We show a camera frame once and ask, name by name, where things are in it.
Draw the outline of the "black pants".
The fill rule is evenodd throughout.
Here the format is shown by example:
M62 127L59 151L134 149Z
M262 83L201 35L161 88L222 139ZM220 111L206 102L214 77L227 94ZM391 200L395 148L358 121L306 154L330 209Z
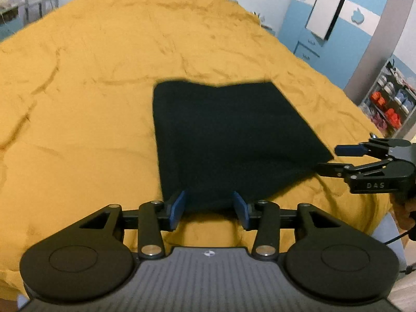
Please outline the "black pants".
M271 82L161 82L153 118L163 198L185 192L187 213L230 215L234 194L268 199L333 158Z

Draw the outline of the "yellow bed cover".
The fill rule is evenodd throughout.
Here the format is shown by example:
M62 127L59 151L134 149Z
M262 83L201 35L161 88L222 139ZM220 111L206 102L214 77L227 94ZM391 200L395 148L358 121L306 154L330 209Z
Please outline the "yellow bed cover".
M154 85L270 80L329 148L375 126L229 0L73 0L1 43L1 298L34 243L161 197Z

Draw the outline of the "blue nightstand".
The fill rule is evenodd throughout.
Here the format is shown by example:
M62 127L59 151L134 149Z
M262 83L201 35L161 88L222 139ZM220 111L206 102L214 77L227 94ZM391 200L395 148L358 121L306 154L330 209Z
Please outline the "blue nightstand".
M269 26L265 23L265 17L261 13L257 13L255 11L253 11L252 14L255 15L259 19L259 24L260 24L262 29L264 29L269 34L273 35L274 37L276 36L275 30L273 29L273 27L271 27L271 26Z

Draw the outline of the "shoe shelf rack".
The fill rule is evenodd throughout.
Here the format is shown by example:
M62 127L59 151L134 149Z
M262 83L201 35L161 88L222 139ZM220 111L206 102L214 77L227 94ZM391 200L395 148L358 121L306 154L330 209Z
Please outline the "shoe shelf rack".
M391 56L359 108L385 138L411 140L415 135L415 72Z

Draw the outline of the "wardrobe mirror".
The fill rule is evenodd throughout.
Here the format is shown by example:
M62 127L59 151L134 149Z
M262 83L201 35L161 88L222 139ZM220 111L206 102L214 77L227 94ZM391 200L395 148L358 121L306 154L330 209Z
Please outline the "wardrobe mirror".
M321 40L327 40L345 0L316 0L306 28Z

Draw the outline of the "blue wardrobe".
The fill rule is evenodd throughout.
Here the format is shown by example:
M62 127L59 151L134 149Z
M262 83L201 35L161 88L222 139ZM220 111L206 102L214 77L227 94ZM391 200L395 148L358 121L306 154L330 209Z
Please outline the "blue wardrobe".
M315 1L290 2L278 40L343 89L367 50L388 0L345 0L327 40L306 28Z

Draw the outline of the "metal chair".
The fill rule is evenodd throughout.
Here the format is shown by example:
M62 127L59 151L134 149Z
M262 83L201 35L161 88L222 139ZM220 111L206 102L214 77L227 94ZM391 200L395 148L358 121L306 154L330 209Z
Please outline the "metal chair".
M25 0L23 23L28 25L59 7L59 0Z

